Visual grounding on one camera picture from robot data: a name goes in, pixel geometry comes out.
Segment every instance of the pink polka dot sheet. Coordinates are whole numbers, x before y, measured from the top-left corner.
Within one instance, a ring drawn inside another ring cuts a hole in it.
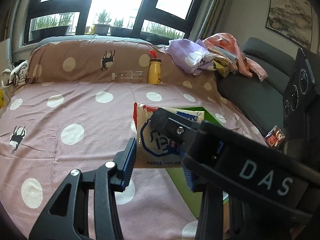
[[[162,60],[163,84],[111,82],[112,72],[125,70],[143,71],[146,79],[151,49]],[[224,127],[265,144],[258,129],[217,92],[213,72],[186,74],[163,47],[104,40],[49,43],[33,52],[28,78],[0,119],[0,200],[27,237],[68,172],[98,168],[136,137],[135,102],[203,106]],[[116,201],[125,240],[195,234],[196,219],[165,169],[134,169]]]

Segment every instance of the pile of clothes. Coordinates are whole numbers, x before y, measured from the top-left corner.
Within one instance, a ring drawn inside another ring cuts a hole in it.
[[[169,41],[165,47],[173,62],[186,73],[199,75],[204,69],[217,70],[223,77],[229,73],[252,77],[255,73],[262,82],[267,72],[255,61],[244,56],[236,39],[229,33],[216,33],[201,41],[187,39]]]

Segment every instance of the sofa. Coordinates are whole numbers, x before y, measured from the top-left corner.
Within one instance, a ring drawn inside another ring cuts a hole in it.
[[[240,73],[230,74],[217,81],[218,91],[266,136],[275,125],[283,129],[282,95],[295,60],[257,38],[249,38],[242,50],[246,57],[264,68],[268,77],[260,82],[256,75],[248,78]]]

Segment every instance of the yellow bottle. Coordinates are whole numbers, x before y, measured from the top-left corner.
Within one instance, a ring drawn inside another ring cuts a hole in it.
[[[160,81],[161,81],[161,60],[159,58],[152,58],[150,60],[148,83],[160,84]]]

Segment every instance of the landscape painting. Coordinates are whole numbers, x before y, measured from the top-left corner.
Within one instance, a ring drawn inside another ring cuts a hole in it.
[[[271,0],[266,28],[310,50],[312,11],[308,0]]]

